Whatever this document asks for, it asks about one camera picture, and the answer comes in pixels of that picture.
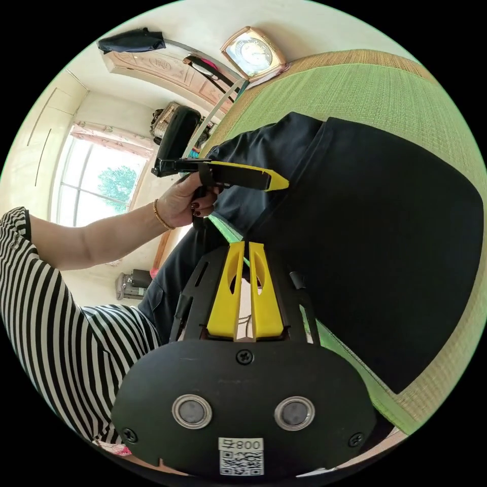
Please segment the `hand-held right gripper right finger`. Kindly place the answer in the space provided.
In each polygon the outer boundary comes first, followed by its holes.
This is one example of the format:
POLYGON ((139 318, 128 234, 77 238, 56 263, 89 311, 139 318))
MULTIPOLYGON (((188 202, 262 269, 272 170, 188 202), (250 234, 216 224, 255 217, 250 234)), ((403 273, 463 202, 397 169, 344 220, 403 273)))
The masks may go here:
POLYGON ((274 339, 284 331, 264 245, 249 243, 251 316, 255 339, 274 339))

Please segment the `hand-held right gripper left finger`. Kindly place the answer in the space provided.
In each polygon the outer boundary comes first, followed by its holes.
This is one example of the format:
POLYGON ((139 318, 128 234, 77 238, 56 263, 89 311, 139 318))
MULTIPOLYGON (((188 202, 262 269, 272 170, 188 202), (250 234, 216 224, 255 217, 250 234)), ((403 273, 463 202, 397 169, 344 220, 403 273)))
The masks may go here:
POLYGON ((212 337, 236 339, 244 252, 245 243, 243 241, 233 242, 228 247, 206 327, 212 337))

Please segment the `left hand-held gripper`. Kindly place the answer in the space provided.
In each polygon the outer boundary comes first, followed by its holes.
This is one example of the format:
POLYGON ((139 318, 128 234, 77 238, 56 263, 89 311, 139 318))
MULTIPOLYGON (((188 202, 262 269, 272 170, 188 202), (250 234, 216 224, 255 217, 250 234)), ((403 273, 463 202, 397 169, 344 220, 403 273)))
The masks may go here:
POLYGON ((289 187, 289 181, 274 170, 211 159, 157 158, 151 173, 158 178, 174 176, 178 173, 197 173, 202 186, 193 193, 193 201, 203 198, 208 187, 227 189, 239 186, 259 191, 284 190, 289 187))

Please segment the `person's left hand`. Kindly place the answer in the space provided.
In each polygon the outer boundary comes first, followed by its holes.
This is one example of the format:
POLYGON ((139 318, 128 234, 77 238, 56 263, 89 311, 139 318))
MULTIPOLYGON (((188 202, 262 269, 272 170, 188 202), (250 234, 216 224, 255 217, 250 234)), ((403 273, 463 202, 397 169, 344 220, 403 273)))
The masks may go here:
POLYGON ((208 217, 221 192, 220 186, 204 186, 198 173, 187 174, 154 202, 156 219, 168 230, 185 227, 208 217))

